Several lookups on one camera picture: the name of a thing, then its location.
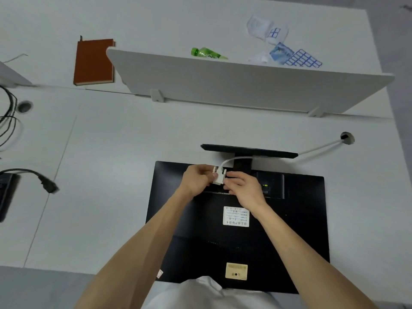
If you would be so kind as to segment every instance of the power plug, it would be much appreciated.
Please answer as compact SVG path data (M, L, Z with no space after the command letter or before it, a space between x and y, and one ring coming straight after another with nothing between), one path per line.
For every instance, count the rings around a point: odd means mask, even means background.
M220 168L220 167L214 167L213 168L213 172L218 174L218 177L216 178L215 181L213 181L213 184L216 185L222 185L223 184L223 180L226 177L226 169Z

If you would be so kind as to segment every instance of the desk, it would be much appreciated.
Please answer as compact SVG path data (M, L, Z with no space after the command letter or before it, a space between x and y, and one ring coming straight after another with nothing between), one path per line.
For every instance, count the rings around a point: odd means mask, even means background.
M324 176L332 264L374 300L412 301L412 187L392 119L85 93L27 267L100 270L145 223L157 160L219 165L227 156L202 143L299 152L348 131L354 145L253 167Z
M64 87L74 87L80 35L182 57L207 46L243 62L273 48L247 34L251 14L288 25L285 44L313 54L323 70L381 73L365 10L270 0L2 0L0 58L28 54L8 65L33 83ZM116 75L115 83L79 88L130 93ZM386 89L347 114L392 117Z
M21 124L17 124L12 144L0 153L0 169L28 168L53 180L83 91L19 88L12 93L19 101L30 100L34 107L27 114L16 114ZM0 101L4 113L9 102L3 91ZM0 223L0 265L24 265L48 195L35 175L21 174L6 219Z

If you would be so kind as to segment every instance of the book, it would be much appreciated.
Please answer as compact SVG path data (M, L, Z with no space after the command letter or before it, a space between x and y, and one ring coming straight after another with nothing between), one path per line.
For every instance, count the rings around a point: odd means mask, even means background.
M106 55L109 46L115 46L113 39L83 41L80 37L73 78L75 86L115 82L115 69Z

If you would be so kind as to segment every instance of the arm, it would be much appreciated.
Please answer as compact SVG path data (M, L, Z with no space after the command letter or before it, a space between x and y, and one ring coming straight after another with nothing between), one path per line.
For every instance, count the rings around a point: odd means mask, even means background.
M259 220L310 309L377 309L374 303L295 233L270 207L255 177L230 171L224 189Z
M99 271L75 309L141 308L183 209L214 180L212 170L213 166L209 165L188 167L180 187Z

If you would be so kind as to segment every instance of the plastic bottle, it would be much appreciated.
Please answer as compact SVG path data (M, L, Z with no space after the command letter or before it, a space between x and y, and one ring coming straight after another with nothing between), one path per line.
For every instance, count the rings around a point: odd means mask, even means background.
M227 60L228 58L225 56L222 56L208 48L201 48L200 50L198 48L192 48L192 51L190 52L193 56L197 57L210 57L210 58L220 58L221 60Z

